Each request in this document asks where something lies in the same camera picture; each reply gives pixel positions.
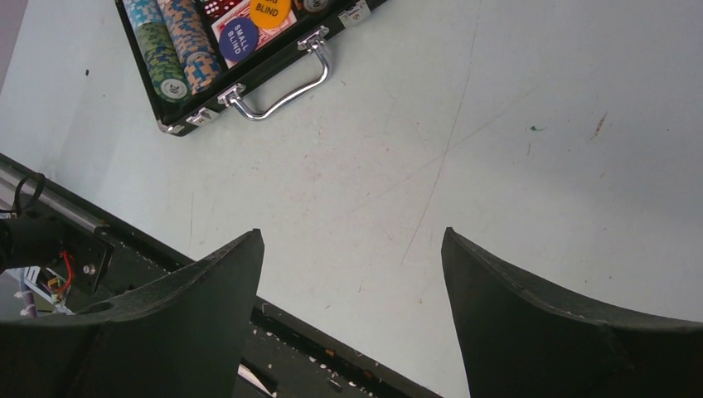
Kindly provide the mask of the orange big blind button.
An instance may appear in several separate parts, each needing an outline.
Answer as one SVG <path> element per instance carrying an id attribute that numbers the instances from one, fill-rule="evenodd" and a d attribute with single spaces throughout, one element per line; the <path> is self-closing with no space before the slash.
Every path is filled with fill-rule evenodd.
<path id="1" fill-rule="evenodd" d="M 275 29 L 291 12 L 291 0 L 250 0 L 250 19 L 259 28 Z"/>

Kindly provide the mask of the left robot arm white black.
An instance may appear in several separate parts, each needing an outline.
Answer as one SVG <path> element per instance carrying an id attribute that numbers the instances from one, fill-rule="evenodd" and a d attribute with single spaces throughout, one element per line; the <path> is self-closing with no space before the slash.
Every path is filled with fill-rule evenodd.
<path id="1" fill-rule="evenodd" d="M 52 219 L 1 220 L 1 271 L 49 264 L 61 251 L 63 230 Z"/>

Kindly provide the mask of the black aluminium poker case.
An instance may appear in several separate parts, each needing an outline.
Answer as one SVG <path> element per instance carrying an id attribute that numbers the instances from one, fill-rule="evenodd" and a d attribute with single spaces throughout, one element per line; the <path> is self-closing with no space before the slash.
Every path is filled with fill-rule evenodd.
<path id="1" fill-rule="evenodd" d="M 187 100 L 178 104 L 169 103 L 156 94 L 124 5 L 122 1 L 115 3 L 158 127 L 163 133 L 176 137 L 194 132 L 227 109 L 236 109 L 248 120 L 267 119 L 287 104 L 320 86 L 327 80 L 332 69 L 331 59 L 324 53 L 327 41 L 367 19 L 382 4 L 380 1 L 332 1 L 325 12 L 310 14 L 298 10 L 295 1 L 292 1 L 291 10 L 294 10 L 298 19 L 292 27 L 259 50 L 255 50 L 243 61 L 230 62 L 220 53 L 216 37 L 211 30 L 211 24 L 215 20 L 206 16 L 201 1 L 195 2 L 220 62 L 222 75 L 204 92 L 197 95 L 191 92 Z M 306 55 L 317 57 L 322 67 L 318 77 L 280 97 L 267 109 L 255 110 L 245 102 L 248 93 Z"/>

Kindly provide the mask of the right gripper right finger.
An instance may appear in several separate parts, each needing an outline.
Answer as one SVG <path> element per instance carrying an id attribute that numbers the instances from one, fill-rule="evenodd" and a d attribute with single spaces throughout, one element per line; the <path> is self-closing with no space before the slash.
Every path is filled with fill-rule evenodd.
<path id="1" fill-rule="evenodd" d="M 578 294 L 452 228 L 441 258 L 471 396 L 701 396 L 701 323 Z"/>

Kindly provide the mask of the blue small blind button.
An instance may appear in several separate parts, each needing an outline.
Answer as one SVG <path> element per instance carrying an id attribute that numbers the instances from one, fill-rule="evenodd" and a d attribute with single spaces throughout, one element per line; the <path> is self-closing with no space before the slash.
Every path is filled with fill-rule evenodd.
<path id="1" fill-rule="evenodd" d="M 240 62 L 251 55 L 259 44 L 259 28 L 248 17 L 237 17 L 222 29 L 218 46 L 223 57 Z"/>

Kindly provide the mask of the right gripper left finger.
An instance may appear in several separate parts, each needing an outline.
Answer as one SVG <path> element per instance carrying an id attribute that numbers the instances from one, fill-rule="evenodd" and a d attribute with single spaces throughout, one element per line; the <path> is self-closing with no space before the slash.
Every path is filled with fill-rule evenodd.
<path id="1" fill-rule="evenodd" d="M 79 313 L 2 323 L 2 396 L 233 396 L 263 258 L 254 229 Z"/>

